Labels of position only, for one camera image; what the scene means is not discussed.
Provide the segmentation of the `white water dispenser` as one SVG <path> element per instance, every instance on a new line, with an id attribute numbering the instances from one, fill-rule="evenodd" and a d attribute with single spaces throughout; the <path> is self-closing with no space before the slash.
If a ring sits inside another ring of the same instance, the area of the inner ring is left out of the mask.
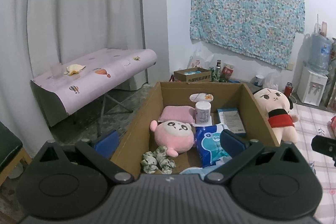
<path id="1" fill-rule="evenodd" d="M 297 95 L 302 103 L 319 106 L 327 83 L 327 76 L 303 67 Z"/>

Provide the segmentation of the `pink covered folding table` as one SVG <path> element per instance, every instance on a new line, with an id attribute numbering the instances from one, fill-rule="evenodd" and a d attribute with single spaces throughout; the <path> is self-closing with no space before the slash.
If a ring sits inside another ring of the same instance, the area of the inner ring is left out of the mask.
<path id="1" fill-rule="evenodd" d="M 62 72 L 54 78 L 49 70 L 31 83 L 46 123 L 52 127 L 156 61 L 157 55 L 150 49 L 104 48 L 72 61 L 85 66 L 78 74 L 68 76 Z"/>

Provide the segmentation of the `white oval slipper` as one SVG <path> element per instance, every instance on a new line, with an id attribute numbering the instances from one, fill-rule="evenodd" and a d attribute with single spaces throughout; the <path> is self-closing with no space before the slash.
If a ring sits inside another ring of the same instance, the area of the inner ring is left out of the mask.
<path id="1" fill-rule="evenodd" d="M 194 93 L 189 97 L 191 102 L 212 102 L 214 97 L 210 93 Z"/>

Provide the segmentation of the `white cup on floor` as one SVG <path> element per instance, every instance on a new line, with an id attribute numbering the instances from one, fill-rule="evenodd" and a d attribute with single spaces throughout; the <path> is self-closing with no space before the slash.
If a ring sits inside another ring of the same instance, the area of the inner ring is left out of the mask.
<path id="1" fill-rule="evenodd" d="M 254 85 L 255 86 L 262 86 L 263 81 L 264 81 L 264 76 L 263 75 L 256 75 Z"/>

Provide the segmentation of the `light blue towel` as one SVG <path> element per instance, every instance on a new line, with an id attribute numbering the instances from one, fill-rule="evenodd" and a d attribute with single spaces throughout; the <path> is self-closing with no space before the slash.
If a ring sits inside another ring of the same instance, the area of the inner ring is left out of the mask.
<path id="1" fill-rule="evenodd" d="M 204 178 L 208 172 L 205 168 L 190 167 L 184 169 L 180 174 L 198 174 L 201 178 Z"/>

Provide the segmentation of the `white plastic bag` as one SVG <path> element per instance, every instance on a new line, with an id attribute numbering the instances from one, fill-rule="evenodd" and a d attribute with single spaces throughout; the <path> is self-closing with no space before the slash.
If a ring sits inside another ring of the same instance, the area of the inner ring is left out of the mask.
<path id="1" fill-rule="evenodd" d="M 280 72 L 268 73 L 263 81 L 263 88 L 280 90 L 282 77 Z"/>

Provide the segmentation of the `pink round plush toy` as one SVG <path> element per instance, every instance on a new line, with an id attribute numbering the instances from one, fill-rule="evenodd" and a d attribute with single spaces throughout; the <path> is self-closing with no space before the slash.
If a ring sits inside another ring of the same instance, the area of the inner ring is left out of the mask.
<path id="1" fill-rule="evenodd" d="M 157 145 L 167 148 L 169 157 L 178 157 L 194 145 L 194 133 L 189 123 L 170 120 L 159 124 L 153 120 L 150 122 L 150 130 L 154 133 Z"/>

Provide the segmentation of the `patterned folded board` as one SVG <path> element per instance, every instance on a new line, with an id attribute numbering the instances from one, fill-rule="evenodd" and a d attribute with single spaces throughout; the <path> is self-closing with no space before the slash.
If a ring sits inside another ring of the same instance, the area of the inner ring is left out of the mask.
<path id="1" fill-rule="evenodd" d="M 332 38 L 331 53 L 328 65 L 327 84 L 323 94 L 323 104 L 332 109 L 335 101 L 335 37 Z"/>

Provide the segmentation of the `blue white cardboard box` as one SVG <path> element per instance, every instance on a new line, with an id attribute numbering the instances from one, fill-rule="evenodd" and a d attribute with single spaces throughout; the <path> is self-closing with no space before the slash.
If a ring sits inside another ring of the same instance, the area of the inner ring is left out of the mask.
<path id="1" fill-rule="evenodd" d="M 240 137 L 246 136 L 246 130 L 237 108 L 218 109 L 218 118 L 221 124 Z"/>

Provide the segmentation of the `blue water jug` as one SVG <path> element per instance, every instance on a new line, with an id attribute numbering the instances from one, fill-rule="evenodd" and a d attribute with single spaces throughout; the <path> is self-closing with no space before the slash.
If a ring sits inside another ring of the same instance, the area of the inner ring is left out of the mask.
<path id="1" fill-rule="evenodd" d="M 312 34 L 310 38 L 311 44 L 307 65 L 312 71 L 325 75 L 329 66 L 333 41 L 320 34 Z"/>

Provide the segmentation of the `green floral scrunchie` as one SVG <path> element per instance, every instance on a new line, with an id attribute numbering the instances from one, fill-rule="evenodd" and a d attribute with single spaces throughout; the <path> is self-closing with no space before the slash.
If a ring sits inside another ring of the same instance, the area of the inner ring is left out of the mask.
<path id="1" fill-rule="evenodd" d="M 159 146 L 154 152 L 147 151 L 142 155 L 140 162 L 142 171 L 147 174 L 154 174 L 160 171 L 162 174 L 172 174 L 176 168 L 175 161 L 168 158 L 167 147 Z"/>

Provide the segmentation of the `cream doll red shirt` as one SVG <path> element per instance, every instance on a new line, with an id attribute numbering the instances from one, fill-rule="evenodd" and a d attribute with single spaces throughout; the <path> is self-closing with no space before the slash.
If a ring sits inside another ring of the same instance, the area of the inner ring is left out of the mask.
<path id="1" fill-rule="evenodd" d="M 298 133 L 294 124 L 299 121 L 299 117 L 290 114 L 293 102 L 284 93 L 270 88 L 258 90 L 253 96 L 266 116 L 278 143 L 282 141 L 296 143 Z"/>

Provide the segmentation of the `floral teal wall cloth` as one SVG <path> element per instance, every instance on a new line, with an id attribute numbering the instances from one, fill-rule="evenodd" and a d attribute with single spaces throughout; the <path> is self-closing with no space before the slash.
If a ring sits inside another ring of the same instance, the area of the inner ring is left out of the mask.
<path id="1" fill-rule="evenodd" d="M 191 0 L 190 38 L 286 69 L 305 0 Z"/>

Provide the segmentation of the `blue tissue pack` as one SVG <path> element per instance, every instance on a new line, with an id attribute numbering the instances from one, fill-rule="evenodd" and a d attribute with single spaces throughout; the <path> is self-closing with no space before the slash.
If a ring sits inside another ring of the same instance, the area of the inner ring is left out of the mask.
<path id="1" fill-rule="evenodd" d="M 203 168 L 220 165 L 218 161 L 226 163 L 231 160 L 221 146 L 221 133 L 224 129 L 228 129 L 224 124 L 195 128 L 195 146 Z"/>

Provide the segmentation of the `wooden chair green seat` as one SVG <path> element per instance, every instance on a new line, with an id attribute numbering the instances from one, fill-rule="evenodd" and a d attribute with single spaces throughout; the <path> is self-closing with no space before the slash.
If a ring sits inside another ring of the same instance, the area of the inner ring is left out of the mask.
<path id="1" fill-rule="evenodd" d="M 23 147 L 23 143 L 3 123 L 0 125 L 1 134 L 1 185 L 12 173 L 19 162 L 28 166 L 32 159 Z"/>

